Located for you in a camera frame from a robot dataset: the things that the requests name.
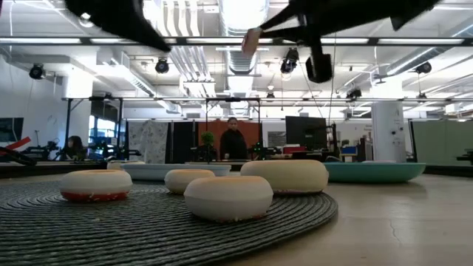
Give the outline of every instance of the man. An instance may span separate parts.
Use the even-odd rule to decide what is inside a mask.
[[[243,134],[238,130],[238,120],[230,117],[227,121],[228,130],[220,138],[221,160],[246,160],[247,148]]]

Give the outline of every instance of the spotlight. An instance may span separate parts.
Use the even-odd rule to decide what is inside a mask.
[[[427,99],[427,95],[425,93],[419,92],[419,95],[416,96],[417,99]]]
[[[347,92],[347,99],[356,99],[359,97],[361,97],[361,90],[359,88]]]
[[[168,59],[167,58],[158,59],[156,67],[154,69],[156,69],[156,72],[160,74],[166,74],[169,71]]]
[[[291,73],[297,67],[297,61],[299,60],[299,52],[296,48],[289,48],[285,58],[282,60],[281,73]]]
[[[425,62],[420,66],[416,67],[414,71],[418,74],[427,74],[432,71],[432,65],[429,62]]]
[[[35,80],[42,80],[45,77],[43,64],[34,64],[30,70],[30,78]]]

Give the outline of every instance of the seated person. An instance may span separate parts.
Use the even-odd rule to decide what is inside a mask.
[[[67,139],[67,147],[63,149],[61,160],[84,160],[87,150],[82,145],[82,139],[79,136],[71,136]]]
[[[243,134],[238,130],[238,120],[235,117],[228,119],[228,130],[220,138],[221,160],[246,160],[248,149]]]

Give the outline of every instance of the teal tray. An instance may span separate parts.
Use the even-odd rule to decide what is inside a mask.
[[[403,183],[418,177],[425,163],[324,163],[332,183]]]

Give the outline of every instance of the red cushion base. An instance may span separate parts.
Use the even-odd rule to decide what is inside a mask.
[[[104,202],[110,200],[124,200],[129,191],[113,194],[78,194],[61,192],[64,199],[72,202]]]

